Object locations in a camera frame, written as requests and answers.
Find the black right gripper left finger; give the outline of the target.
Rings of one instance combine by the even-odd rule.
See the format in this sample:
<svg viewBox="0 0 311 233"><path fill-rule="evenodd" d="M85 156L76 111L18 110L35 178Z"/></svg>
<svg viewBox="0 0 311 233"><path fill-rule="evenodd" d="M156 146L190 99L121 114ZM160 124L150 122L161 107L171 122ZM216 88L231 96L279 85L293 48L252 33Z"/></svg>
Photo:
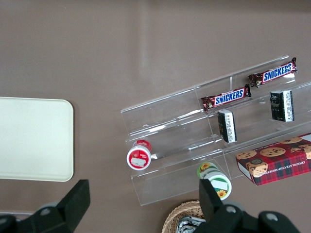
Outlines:
<svg viewBox="0 0 311 233"><path fill-rule="evenodd" d="M55 205L46 206L17 221L14 215L0 216L2 233L72 233L90 206L89 180L79 180Z"/></svg>

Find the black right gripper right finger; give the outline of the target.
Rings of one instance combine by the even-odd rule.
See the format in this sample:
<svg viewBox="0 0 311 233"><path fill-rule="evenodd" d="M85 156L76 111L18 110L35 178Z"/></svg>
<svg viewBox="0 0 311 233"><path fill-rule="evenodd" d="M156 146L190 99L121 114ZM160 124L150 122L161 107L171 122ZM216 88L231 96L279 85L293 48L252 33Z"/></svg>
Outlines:
<svg viewBox="0 0 311 233"><path fill-rule="evenodd" d="M205 222L196 233L298 233L298 228L283 214L263 211L249 215L233 204L223 204L209 180L199 181L199 202Z"/></svg>

